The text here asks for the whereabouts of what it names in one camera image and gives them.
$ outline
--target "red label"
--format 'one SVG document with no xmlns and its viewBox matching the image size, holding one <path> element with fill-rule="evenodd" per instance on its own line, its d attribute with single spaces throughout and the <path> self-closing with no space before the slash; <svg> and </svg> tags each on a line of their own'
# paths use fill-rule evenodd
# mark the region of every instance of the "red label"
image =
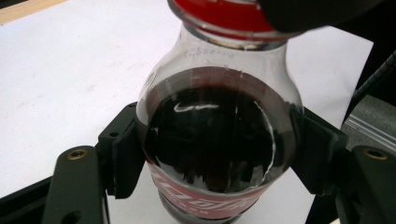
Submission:
<svg viewBox="0 0 396 224">
<path fill-rule="evenodd" d="M 237 195 L 203 193 L 175 183 L 151 163 L 148 167 L 155 185 L 173 205 L 186 213 L 202 218 L 236 216 L 253 205 L 269 187 L 259 187 Z"/>
</svg>

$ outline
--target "brass screw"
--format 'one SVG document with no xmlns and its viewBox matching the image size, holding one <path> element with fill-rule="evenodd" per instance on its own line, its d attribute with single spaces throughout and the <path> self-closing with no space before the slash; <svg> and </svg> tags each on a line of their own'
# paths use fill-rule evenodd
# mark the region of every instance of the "brass screw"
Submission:
<svg viewBox="0 0 396 224">
<path fill-rule="evenodd" d="M 376 160 L 380 160 L 380 161 L 384 161 L 388 159 L 388 156 L 385 155 L 382 152 L 373 150 L 373 149 L 364 149 L 364 154 L 366 154 L 366 156 L 376 159 Z"/>
<path fill-rule="evenodd" d="M 67 159 L 70 161 L 75 161 L 84 158 L 88 154 L 87 149 L 76 149 L 67 154 Z"/>
</svg>

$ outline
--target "dark liquid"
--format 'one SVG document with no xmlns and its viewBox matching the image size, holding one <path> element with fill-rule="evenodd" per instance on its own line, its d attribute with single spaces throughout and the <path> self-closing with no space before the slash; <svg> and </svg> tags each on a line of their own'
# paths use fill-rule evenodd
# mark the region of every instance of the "dark liquid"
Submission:
<svg viewBox="0 0 396 224">
<path fill-rule="evenodd" d="M 148 158 L 197 189 L 233 193 L 270 183 L 296 149 L 300 111 L 248 74 L 191 69 L 158 84 L 143 104 L 151 111 Z"/>
</svg>

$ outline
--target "bottle base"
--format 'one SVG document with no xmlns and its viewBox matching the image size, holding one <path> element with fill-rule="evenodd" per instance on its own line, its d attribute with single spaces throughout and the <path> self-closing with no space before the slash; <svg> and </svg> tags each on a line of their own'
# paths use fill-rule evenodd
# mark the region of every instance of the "bottle base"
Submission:
<svg viewBox="0 0 396 224">
<path fill-rule="evenodd" d="M 163 207 L 168 211 L 168 213 L 180 224 L 231 224 L 241 217 L 239 214 L 235 217 L 226 217 L 222 219 L 206 219 L 192 216 L 184 211 L 181 211 L 175 207 L 169 200 L 167 200 L 160 192 L 160 199 L 163 203 Z"/>
</svg>

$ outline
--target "coca-cola bottle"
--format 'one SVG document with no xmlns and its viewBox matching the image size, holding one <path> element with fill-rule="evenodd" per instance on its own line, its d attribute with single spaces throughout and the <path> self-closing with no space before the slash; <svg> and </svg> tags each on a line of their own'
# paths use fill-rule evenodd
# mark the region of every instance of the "coca-cola bottle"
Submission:
<svg viewBox="0 0 396 224">
<path fill-rule="evenodd" d="M 232 223 L 290 166 L 303 107 L 286 68 L 291 34 L 255 0 L 168 0 L 178 40 L 148 76 L 137 128 L 167 211 Z"/>
</svg>

